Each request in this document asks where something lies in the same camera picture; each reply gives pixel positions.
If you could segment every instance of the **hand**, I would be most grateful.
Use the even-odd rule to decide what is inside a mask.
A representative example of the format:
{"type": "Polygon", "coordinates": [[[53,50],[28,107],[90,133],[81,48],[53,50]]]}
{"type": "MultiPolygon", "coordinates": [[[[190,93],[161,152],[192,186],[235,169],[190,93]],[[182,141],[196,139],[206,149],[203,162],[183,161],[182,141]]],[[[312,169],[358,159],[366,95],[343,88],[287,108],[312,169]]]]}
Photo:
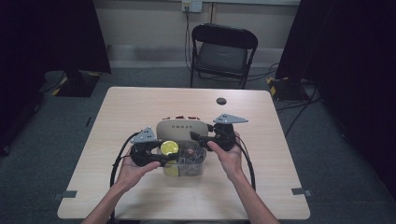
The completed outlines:
{"type": "MultiPolygon", "coordinates": [[[[130,153],[131,149],[129,149],[126,155],[130,155],[130,153]]],[[[114,185],[120,186],[123,189],[123,192],[126,192],[135,186],[143,175],[156,169],[160,165],[161,164],[158,161],[154,161],[146,166],[140,167],[132,161],[130,156],[125,156],[122,159],[120,173],[114,185]]]]}
{"type": "MultiPolygon", "coordinates": [[[[235,132],[236,142],[240,144],[239,133],[235,132]]],[[[240,175],[245,175],[242,171],[242,152],[241,149],[234,145],[229,151],[224,151],[218,144],[213,141],[207,142],[207,145],[218,154],[221,166],[223,167],[228,178],[234,182],[240,175]]]]}

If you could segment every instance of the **chair seat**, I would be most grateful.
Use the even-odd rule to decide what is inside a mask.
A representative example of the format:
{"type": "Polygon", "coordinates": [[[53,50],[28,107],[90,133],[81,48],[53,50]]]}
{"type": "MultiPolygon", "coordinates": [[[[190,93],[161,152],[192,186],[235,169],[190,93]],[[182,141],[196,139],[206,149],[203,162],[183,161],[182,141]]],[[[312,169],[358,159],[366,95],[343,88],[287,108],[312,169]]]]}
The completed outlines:
{"type": "Polygon", "coordinates": [[[198,69],[243,75],[247,69],[247,57],[246,49],[204,43],[199,51],[195,66],[198,69]]]}

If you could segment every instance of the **yellow lid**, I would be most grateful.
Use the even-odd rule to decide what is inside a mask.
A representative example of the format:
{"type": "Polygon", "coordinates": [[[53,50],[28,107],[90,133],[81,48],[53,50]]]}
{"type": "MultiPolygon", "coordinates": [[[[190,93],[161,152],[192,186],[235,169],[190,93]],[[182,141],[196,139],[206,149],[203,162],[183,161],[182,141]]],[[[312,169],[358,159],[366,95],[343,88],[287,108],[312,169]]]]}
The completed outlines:
{"type": "Polygon", "coordinates": [[[163,155],[169,155],[171,153],[178,152],[178,144],[174,141],[166,141],[161,145],[161,153],[163,155]]]}

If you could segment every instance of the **person's right hand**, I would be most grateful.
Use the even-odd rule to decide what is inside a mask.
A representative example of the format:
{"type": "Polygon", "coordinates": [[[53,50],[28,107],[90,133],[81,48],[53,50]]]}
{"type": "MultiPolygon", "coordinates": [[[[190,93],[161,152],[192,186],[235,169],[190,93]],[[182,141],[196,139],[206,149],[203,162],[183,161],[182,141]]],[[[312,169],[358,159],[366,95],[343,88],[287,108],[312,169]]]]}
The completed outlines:
{"type": "MultiPolygon", "coordinates": [[[[240,143],[239,133],[235,132],[236,142],[240,143]]],[[[207,145],[218,154],[221,166],[223,167],[227,177],[234,182],[238,176],[244,176],[242,171],[242,152],[241,149],[234,145],[230,151],[224,151],[218,144],[213,141],[207,142],[207,145]]]]}

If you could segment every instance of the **table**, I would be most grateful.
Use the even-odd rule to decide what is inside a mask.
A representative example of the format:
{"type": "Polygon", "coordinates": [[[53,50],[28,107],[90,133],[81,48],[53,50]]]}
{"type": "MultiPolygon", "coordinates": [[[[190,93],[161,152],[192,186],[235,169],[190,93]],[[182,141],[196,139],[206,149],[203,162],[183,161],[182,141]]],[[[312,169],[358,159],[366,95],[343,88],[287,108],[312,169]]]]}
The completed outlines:
{"type": "MultiPolygon", "coordinates": [[[[267,91],[113,87],[106,94],[67,190],[60,218],[84,218],[109,188],[117,155],[135,132],[162,119],[195,116],[213,124],[227,113],[248,119],[234,125],[247,145],[258,194],[278,219],[306,219],[310,211],[272,98],[267,91]],[[223,97],[226,105],[216,100],[223,97]]],[[[200,176],[172,177],[158,168],[146,174],[116,207],[119,219],[241,220],[247,219],[232,183],[214,152],[208,152],[200,176]]],[[[249,179],[248,166],[243,169],[249,179]]]]}

